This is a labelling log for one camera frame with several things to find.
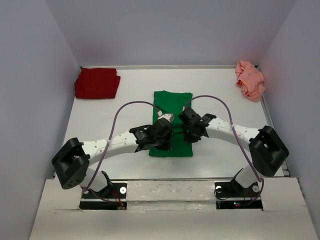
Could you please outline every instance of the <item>red cloth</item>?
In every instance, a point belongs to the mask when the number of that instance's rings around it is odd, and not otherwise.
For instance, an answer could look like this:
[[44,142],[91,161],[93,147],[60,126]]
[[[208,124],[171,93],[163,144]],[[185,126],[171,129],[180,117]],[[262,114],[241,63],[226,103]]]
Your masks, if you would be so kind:
[[82,68],[74,83],[77,99],[114,99],[120,82],[115,68]]

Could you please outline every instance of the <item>gray wall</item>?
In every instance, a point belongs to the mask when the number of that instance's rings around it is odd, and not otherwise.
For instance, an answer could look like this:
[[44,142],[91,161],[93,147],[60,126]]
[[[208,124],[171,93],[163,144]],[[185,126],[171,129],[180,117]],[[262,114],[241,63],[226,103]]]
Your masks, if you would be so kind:
[[298,0],[260,65],[274,125],[290,150],[320,236],[320,1]]
[[259,64],[295,0],[46,0],[81,66]]
[[44,0],[0,1],[0,239],[27,240],[79,73]]

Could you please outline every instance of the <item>crumpled pink towel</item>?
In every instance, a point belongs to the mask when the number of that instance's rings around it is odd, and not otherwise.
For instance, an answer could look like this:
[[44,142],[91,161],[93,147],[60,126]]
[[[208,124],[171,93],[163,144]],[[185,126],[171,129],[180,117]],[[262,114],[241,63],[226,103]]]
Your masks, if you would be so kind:
[[236,85],[253,102],[258,102],[266,87],[264,76],[249,61],[239,61],[235,67]]

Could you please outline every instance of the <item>towel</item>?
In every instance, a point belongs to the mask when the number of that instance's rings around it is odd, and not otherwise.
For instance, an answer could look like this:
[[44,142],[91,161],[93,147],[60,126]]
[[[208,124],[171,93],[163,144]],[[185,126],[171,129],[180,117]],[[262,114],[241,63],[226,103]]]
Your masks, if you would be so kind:
[[74,83],[77,99],[114,99],[120,82],[115,68],[82,68]]
[[[183,131],[181,128],[182,121],[178,115],[182,112],[184,105],[192,99],[192,93],[176,93],[168,91],[155,91],[153,104],[156,105],[163,114],[173,114],[174,120],[172,122],[172,139],[169,151],[158,150],[152,147],[149,151],[149,156],[153,157],[192,157],[192,145],[185,144]],[[153,110],[153,122],[158,119],[157,110]]]
[[236,85],[241,88],[244,96],[258,102],[266,87],[264,76],[249,61],[239,61],[235,67]]

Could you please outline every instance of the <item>folded green towel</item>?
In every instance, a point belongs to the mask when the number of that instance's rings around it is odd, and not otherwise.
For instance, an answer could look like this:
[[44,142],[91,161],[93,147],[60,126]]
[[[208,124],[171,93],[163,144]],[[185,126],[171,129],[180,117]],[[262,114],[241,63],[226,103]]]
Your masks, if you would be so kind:
[[[176,93],[168,91],[155,91],[153,104],[156,105],[163,114],[173,114],[174,120],[172,123],[172,149],[169,151],[161,151],[155,147],[149,151],[149,156],[153,157],[192,157],[192,145],[185,144],[184,136],[182,134],[182,121],[178,115],[183,111],[184,105],[192,99],[192,93]],[[153,110],[153,123],[157,121],[157,111]]]

